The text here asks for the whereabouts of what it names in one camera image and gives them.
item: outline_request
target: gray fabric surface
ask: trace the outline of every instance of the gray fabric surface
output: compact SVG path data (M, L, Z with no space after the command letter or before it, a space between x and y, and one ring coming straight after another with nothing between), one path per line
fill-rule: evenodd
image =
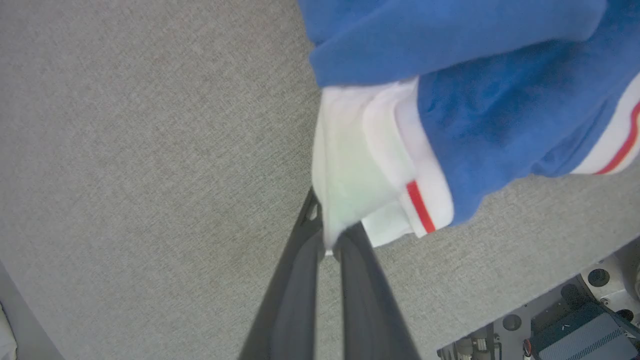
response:
M309 49L294 0L0 2L0 261L67 360L236 356L310 185ZM524 179L380 249L420 351L634 238L639 177Z

